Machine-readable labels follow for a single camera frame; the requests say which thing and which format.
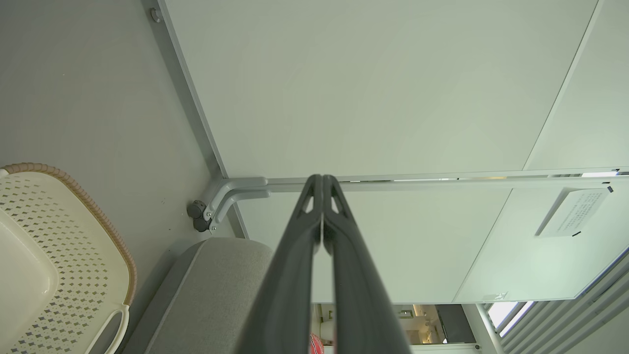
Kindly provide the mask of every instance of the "gray cushion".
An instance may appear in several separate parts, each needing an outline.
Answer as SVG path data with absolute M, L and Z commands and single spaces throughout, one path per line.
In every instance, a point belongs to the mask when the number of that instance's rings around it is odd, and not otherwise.
M 167 275 L 125 354 L 231 353 L 271 257 L 270 248 L 245 239 L 194 245 Z

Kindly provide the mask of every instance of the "red object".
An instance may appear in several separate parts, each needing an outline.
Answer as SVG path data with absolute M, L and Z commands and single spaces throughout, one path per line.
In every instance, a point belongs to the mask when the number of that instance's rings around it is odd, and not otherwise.
M 314 333 L 310 333 L 310 354 L 323 354 L 323 343 Z

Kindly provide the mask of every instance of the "gray wall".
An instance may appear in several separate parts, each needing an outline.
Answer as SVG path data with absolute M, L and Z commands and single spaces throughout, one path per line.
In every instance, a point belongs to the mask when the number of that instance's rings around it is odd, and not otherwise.
M 138 265 L 130 330 L 175 257 L 198 241 L 186 204 L 220 175 L 152 6 L 0 2 L 0 166 L 62 168 L 105 211 Z

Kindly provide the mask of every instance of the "white sign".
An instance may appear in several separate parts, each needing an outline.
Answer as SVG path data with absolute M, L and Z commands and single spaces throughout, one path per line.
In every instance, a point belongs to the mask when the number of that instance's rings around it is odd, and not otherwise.
M 568 193 L 544 226 L 541 237 L 576 236 L 610 194 L 607 188 L 577 190 Z

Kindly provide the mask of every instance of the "white plastic basket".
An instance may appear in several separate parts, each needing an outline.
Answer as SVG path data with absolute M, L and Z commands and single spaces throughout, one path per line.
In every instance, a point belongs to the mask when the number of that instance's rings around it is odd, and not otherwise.
M 87 353 L 136 286 L 131 254 L 103 212 L 65 172 L 0 169 L 0 352 Z

